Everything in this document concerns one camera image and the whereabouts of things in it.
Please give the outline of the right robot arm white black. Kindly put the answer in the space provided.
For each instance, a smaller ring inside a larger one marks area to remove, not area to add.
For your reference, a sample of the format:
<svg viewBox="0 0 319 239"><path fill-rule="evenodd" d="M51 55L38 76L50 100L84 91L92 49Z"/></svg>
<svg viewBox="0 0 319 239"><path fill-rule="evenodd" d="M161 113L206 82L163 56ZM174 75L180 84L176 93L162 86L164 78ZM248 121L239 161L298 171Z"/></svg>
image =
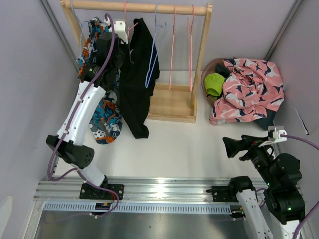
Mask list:
<svg viewBox="0 0 319 239"><path fill-rule="evenodd" d="M248 176L230 179L222 193L212 192L215 202L239 202L254 239L296 239L299 238L299 222L305 217L305 203L296 184L301 179L300 161L290 154L282 153L273 157L268 153L272 145L285 141L278 136L253 137L242 135L241 140L223 138L228 158L235 157L240 151L246 154L241 161L251 161L259 172L267 188L264 200L271 213L272 225L263 216L257 202L257 190Z"/></svg>

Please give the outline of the light blue wire hanger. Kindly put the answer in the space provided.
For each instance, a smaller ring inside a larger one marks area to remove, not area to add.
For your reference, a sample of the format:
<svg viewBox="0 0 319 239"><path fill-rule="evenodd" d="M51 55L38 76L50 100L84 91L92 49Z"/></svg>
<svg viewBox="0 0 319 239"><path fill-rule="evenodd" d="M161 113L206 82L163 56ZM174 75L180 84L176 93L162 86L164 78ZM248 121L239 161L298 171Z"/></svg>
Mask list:
<svg viewBox="0 0 319 239"><path fill-rule="evenodd" d="M145 77L145 88L147 89L149 84L150 84L150 80L152 77L152 73L155 67L155 62L156 59L158 57L158 52L156 50L156 37L157 37L157 32L159 29L162 30L166 30L167 27L167 23L165 22L164 24L158 24L157 23L157 13L158 13L158 7L159 4L157 3L155 6L155 11L154 11L154 35L153 35L153 41L152 41L152 47L151 47L151 53L150 53L150 57L149 57L149 63L148 63L148 70L146 73L146 77Z"/></svg>

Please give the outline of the lime green shorts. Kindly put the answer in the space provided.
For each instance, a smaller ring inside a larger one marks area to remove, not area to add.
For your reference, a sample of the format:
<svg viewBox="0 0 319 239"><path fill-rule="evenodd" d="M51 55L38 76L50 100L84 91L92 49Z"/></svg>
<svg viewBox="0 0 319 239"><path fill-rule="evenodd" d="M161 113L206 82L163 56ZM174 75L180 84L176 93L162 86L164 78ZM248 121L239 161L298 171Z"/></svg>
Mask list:
<svg viewBox="0 0 319 239"><path fill-rule="evenodd" d="M207 75L204 79L205 89L208 94L218 97L223 91L223 84L225 82L225 77L218 73L211 73Z"/></svg>

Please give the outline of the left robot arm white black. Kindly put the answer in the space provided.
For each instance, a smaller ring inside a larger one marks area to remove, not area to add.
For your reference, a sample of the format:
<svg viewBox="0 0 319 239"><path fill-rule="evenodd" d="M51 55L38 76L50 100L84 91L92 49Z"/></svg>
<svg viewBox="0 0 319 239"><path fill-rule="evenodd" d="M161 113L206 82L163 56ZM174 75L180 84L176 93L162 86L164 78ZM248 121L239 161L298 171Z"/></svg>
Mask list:
<svg viewBox="0 0 319 239"><path fill-rule="evenodd" d="M97 199L114 195L108 179L94 162L94 149L85 146L89 129L101 145L113 143L122 129L122 116L118 107L120 71L128 52L127 42L116 33L104 32L90 39L93 50L83 50L79 71L77 96L68 116L55 135L49 135L46 144L84 179L85 191Z"/></svg>

